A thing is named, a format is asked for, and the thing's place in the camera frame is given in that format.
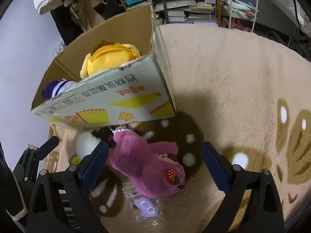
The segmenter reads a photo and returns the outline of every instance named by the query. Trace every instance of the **screw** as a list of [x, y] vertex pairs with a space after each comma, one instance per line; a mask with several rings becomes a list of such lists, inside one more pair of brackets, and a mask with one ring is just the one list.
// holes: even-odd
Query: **screw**
[[263, 169], [263, 173], [264, 173], [265, 175], [270, 175], [270, 171], [269, 171], [268, 169]]
[[45, 175], [46, 173], [47, 173], [48, 171], [46, 170], [46, 169], [42, 169], [41, 171], [40, 171], [40, 175]]
[[77, 170], [77, 166], [76, 165], [69, 166], [69, 171], [74, 172], [75, 170]]
[[242, 169], [242, 167], [239, 165], [233, 165], [233, 169], [236, 171], [240, 171]]

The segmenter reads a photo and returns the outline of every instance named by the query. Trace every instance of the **beige rug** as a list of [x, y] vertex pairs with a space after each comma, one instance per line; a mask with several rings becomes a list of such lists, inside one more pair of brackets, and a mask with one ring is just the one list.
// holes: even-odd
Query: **beige rug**
[[[311, 190], [311, 64], [252, 33], [191, 24], [165, 25], [161, 31], [178, 114], [129, 127], [149, 142], [177, 143], [186, 187], [160, 199], [162, 221], [153, 226], [136, 220], [122, 193], [128, 180], [105, 167], [91, 201], [106, 229], [201, 232], [224, 197], [200, 159], [204, 141], [211, 141], [218, 152], [231, 162], [241, 162], [246, 170], [269, 168], [288, 219]], [[61, 143], [46, 160], [49, 171], [69, 166], [81, 132], [51, 126], [50, 135], [58, 135]], [[248, 195], [232, 227], [238, 225]]]

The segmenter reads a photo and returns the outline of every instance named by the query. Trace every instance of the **strawberry emblem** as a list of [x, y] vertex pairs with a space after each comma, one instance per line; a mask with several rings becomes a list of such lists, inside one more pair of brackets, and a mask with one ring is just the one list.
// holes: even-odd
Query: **strawberry emblem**
[[164, 176], [166, 181], [171, 185], [178, 185], [179, 184], [179, 177], [176, 175], [176, 172], [172, 169], [165, 170]]

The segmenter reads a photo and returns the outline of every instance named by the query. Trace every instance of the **white dot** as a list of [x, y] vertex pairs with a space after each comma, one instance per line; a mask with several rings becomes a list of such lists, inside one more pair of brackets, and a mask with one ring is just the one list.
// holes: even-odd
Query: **white dot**
[[303, 130], [307, 128], [307, 121], [305, 119], [302, 120], [301, 126]]
[[146, 132], [142, 137], [143, 137], [143, 139], [148, 140], [148, 139], [152, 138], [153, 136], [154, 136], [154, 132], [150, 130], [150, 131]]
[[192, 153], [186, 153], [185, 156], [183, 156], [183, 163], [184, 165], [190, 167], [195, 164], [195, 157]]
[[235, 154], [232, 160], [232, 165], [240, 165], [245, 169], [248, 165], [248, 156], [241, 152]]
[[101, 193], [106, 187], [106, 184], [107, 184], [107, 179], [102, 181], [96, 188], [92, 190], [91, 195], [93, 196], [93, 198], [97, 198], [101, 195]]
[[284, 106], [281, 107], [281, 122], [285, 123], [287, 120], [287, 111]]
[[107, 207], [110, 208], [112, 206], [116, 196], [117, 196], [117, 184], [114, 185], [114, 189], [113, 189], [113, 191], [112, 191], [112, 193], [111, 193], [111, 195], [107, 201]]
[[161, 125], [162, 125], [163, 128], [166, 128], [169, 125], [169, 121], [167, 119], [163, 119], [161, 121]]
[[135, 129], [137, 126], [139, 126], [140, 122], [132, 122], [132, 123], [129, 123], [129, 127], [131, 129]]
[[191, 143], [193, 143], [194, 141], [195, 141], [195, 137], [194, 137], [194, 135], [193, 135], [192, 133], [186, 135], [186, 142], [187, 142], [187, 143], [191, 144]]
[[107, 212], [107, 208], [106, 208], [105, 205], [99, 206], [99, 210], [100, 210], [101, 212], [103, 212], [104, 214]]

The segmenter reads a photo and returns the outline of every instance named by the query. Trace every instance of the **pink plush bear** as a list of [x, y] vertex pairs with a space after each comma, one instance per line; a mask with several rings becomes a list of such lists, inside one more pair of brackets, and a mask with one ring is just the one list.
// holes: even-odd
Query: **pink plush bear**
[[107, 164], [131, 178], [136, 190], [150, 198], [169, 196], [183, 188], [185, 171], [178, 163], [178, 147], [170, 142], [148, 144], [141, 136], [119, 127]]

